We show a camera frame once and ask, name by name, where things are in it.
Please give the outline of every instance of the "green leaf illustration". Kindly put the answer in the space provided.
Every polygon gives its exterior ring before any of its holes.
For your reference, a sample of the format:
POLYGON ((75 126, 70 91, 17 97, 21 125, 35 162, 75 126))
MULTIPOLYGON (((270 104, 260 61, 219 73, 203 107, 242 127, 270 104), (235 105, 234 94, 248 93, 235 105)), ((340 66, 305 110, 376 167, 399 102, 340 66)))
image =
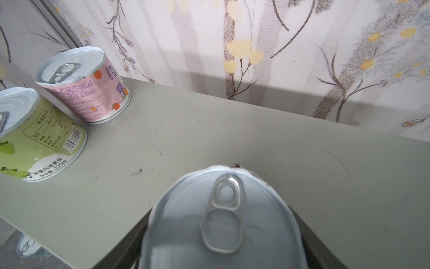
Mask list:
POLYGON ((17 171, 17 169, 5 169, 5 170, 0 170, 0 173, 6 174, 6 175, 10 175, 10 176, 15 176, 18 177, 20 179, 23 179, 27 176, 30 175, 29 172, 27 171, 17 171))
POLYGON ((12 143, 9 143, 9 141, 0 143, 0 152, 4 154, 14 154, 15 153, 15 146, 12 143))

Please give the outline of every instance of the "can label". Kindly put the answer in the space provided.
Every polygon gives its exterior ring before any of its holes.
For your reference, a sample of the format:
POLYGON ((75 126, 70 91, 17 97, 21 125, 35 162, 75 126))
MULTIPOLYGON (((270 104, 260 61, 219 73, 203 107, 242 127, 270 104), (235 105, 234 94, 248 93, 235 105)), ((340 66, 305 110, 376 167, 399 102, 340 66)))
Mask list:
POLYGON ((85 141, 85 130, 43 97, 35 111, 0 139, 0 173, 40 181, 68 166, 85 141))
POLYGON ((130 94, 108 58, 93 74, 62 86, 42 86, 62 100, 84 122, 93 123, 119 113, 130 94))

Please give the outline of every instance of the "circular mark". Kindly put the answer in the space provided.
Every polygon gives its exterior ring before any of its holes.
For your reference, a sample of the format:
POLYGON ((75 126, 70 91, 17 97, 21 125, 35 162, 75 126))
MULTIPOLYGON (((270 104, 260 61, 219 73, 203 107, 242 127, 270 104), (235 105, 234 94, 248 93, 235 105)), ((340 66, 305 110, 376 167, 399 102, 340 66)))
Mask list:
POLYGON ((288 182, 294 193, 315 207, 338 208, 350 199, 348 171, 331 153, 320 148, 293 150, 287 158, 288 182))
POLYGON ((200 122, 188 114, 163 120, 154 132, 154 146, 165 156, 180 156, 194 149, 202 134, 200 122))
POLYGON ((219 191, 219 198, 224 201, 230 201, 233 198, 233 189, 230 186, 223 186, 219 191))

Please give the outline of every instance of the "can rim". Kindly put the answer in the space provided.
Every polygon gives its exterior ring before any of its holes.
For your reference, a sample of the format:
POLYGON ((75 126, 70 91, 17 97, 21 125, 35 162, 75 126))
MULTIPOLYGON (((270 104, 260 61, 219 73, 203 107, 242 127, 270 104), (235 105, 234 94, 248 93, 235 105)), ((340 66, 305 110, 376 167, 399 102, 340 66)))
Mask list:
POLYGON ((4 136, 6 136, 8 133, 12 132, 13 130, 15 130, 18 126, 20 126, 24 121, 26 121, 32 114, 33 112, 36 110, 37 105, 40 102, 40 94, 37 93, 37 91, 35 89, 32 88, 24 88, 24 87, 13 87, 13 88, 8 88, 5 90, 0 91, 0 100, 3 98, 6 98, 8 96, 12 96, 21 92, 31 92, 31 93, 35 93, 37 95, 36 97, 36 101, 33 103, 33 106, 30 108, 30 110, 19 120, 17 121, 13 126, 11 126, 9 129, 4 130, 3 132, 0 133, 0 139, 3 138, 4 136))
POLYGON ((59 54, 49 58, 41 66, 39 66, 39 68, 33 74, 33 80, 37 84, 39 84, 40 86, 52 86, 52 87, 63 86, 66 84, 76 82, 76 81, 80 80, 81 78, 83 78, 85 76, 89 76, 91 73, 94 73, 97 69, 99 69, 104 64, 105 60, 106 60, 106 53, 104 52, 104 50, 102 50, 99 47, 84 46, 84 47, 79 47, 79 48, 74 48, 74 49, 68 49, 66 51, 63 51, 62 53, 59 53, 59 54), (47 81, 42 80, 42 72, 47 68, 48 65, 57 61, 58 59, 60 59, 61 57, 65 56, 65 55, 68 55, 70 53, 80 53, 83 51, 99 51, 103 54, 103 61, 100 64, 98 64, 96 67, 94 67, 88 74, 76 77, 76 79, 74 81, 60 82, 60 83, 49 83, 47 81))

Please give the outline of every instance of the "green can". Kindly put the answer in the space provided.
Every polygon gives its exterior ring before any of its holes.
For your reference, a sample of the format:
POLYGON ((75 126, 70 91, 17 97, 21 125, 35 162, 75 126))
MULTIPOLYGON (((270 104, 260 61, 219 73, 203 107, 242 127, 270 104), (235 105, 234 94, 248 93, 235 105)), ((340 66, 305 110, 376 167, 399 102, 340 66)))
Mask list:
POLYGON ((0 173, 27 182, 46 180, 81 153, 87 134, 34 89, 0 92, 0 173))

